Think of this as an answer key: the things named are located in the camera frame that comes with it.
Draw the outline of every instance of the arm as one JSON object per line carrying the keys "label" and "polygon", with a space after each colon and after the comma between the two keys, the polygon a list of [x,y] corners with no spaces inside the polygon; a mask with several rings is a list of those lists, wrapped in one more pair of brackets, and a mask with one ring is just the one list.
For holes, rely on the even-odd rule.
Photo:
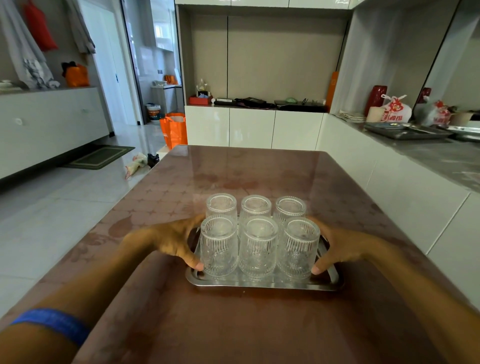
{"label": "arm", "polygon": [[370,261],[402,296],[449,363],[480,363],[480,315],[476,311],[422,275],[385,240],[334,229],[311,219],[330,242],[330,250],[312,268],[313,274],[320,274],[336,262]]}
{"label": "arm", "polygon": [[[187,246],[188,234],[204,216],[158,224],[128,234],[107,262],[67,283],[34,308],[52,308],[78,318],[93,328],[137,266],[154,250],[181,257],[203,270]],[[71,363],[79,347],[63,335],[28,323],[0,333],[2,363]]]}

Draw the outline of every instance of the brown tablecloth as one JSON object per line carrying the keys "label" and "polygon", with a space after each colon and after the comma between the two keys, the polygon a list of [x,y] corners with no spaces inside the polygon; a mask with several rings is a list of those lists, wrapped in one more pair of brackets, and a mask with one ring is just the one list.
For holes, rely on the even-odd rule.
{"label": "brown tablecloth", "polygon": [[[0,321],[107,259],[132,229],[204,211],[207,197],[291,195],[325,222],[380,235],[458,291],[323,152],[178,146]],[[442,363],[426,333],[369,263],[340,265],[339,292],[199,289],[177,258],[151,254],[92,331],[75,363]]]}

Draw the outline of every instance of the finger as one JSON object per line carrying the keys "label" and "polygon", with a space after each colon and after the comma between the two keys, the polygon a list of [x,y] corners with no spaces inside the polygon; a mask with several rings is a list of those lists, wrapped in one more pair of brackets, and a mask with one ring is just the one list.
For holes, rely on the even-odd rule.
{"label": "finger", "polygon": [[204,264],[200,261],[200,259],[192,253],[190,248],[186,243],[180,245],[177,249],[176,256],[182,258],[187,265],[196,270],[203,270]]}
{"label": "finger", "polygon": [[188,235],[190,234],[190,231],[192,231],[192,229],[195,227],[195,226],[198,226],[202,223],[202,221],[205,220],[205,214],[200,214],[200,215],[197,215],[193,218],[189,218],[189,219],[186,219],[184,221],[184,231],[183,231],[183,234],[185,235],[185,239],[188,239]]}
{"label": "finger", "polygon": [[312,268],[312,274],[318,276],[320,273],[325,272],[334,263],[337,263],[338,259],[331,252],[327,252],[324,256],[319,258]]}
{"label": "finger", "polygon": [[331,243],[333,240],[331,227],[325,224],[324,222],[320,221],[319,219],[314,218],[313,216],[307,216],[307,218],[313,221],[315,224],[317,224],[317,226],[320,228],[320,233],[327,238],[329,243]]}

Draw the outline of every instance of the green doormat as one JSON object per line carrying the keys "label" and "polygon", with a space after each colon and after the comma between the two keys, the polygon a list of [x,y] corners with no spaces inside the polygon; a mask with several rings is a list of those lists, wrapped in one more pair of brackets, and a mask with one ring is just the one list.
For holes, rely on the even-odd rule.
{"label": "green doormat", "polygon": [[65,164],[63,167],[81,170],[100,170],[134,149],[134,146],[99,146],[94,152]]}

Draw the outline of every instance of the clear drinking glass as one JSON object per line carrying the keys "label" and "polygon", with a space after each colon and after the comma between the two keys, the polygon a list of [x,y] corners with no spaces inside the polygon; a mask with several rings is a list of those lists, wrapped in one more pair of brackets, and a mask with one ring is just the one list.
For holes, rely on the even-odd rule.
{"label": "clear drinking glass", "polygon": [[237,222],[227,215],[212,215],[201,224],[200,259],[204,272],[213,277],[230,274],[237,267]]}
{"label": "clear drinking glass", "polygon": [[270,217],[251,216],[240,232],[239,267],[246,275],[261,279],[275,269],[278,225]]}
{"label": "clear drinking glass", "polygon": [[244,197],[241,202],[240,225],[250,216],[267,216],[272,215],[272,202],[263,196],[252,194]]}
{"label": "clear drinking glass", "polygon": [[207,199],[206,216],[228,215],[237,222],[237,199],[230,194],[213,194]]}
{"label": "clear drinking glass", "polygon": [[299,198],[284,196],[275,203],[273,218],[281,227],[283,223],[291,217],[304,217],[307,212],[307,205]]}
{"label": "clear drinking glass", "polygon": [[289,218],[280,233],[277,265],[282,272],[294,279],[310,276],[315,263],[320,229],[307,218]]}

